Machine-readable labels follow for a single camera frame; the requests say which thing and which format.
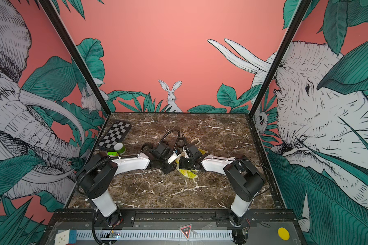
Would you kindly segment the yellow green patterned towel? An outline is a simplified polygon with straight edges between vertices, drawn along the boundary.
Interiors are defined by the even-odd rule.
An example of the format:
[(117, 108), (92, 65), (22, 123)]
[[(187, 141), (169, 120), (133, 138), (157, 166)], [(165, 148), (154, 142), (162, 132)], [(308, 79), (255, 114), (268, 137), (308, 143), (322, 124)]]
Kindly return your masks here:
[[(202, 149), (199, 149), (202, 153), (203, 153), (203, 156), (208, 154), (207, 151), (204, 151)], [(180, 158), (181, 154), (179, 155), (179, 157), (176, 159), (176, 165), (177, 165), (177, 169), (179, 170), (179, 172), (185, 176), (186, 178), (189, 178), (189, 179), (197, 179), (198, 178), (198, 173), (201, 171), (200, 170), (184, 170), (184, 169), (179, 169), (179, 158)]]

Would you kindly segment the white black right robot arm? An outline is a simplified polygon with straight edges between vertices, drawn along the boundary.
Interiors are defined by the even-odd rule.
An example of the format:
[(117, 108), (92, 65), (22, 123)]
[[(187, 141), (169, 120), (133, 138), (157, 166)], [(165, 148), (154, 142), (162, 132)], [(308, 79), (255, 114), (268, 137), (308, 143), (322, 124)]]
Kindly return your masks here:
[(225, 175), (236, 196), (231, 205), (233, 217), (242, 218), (247, 213), (255, 195), (265, 184), (264, 178), (245, 156), (218, 157), (202, 153), (195, 144), (183, 147), (180, 164), (186, 170), (204, 170)]

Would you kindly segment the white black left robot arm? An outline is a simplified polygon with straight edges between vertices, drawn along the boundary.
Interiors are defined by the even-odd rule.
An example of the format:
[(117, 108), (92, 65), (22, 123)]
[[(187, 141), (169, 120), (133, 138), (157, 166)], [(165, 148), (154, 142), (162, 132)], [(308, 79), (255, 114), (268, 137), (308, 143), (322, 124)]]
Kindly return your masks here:
[(90, 158), (77, 173), (75, 191), (89, 201), (94, 209), (105, 218), (120, 214), (108, 188), (116, 175), (148, 167), (160, 168), (165, 174), (175, 169), (173, 162), (178, 157), (178, 150), (161, 142), (148, 150), (134, 155), (110, 156), (104, 152)]

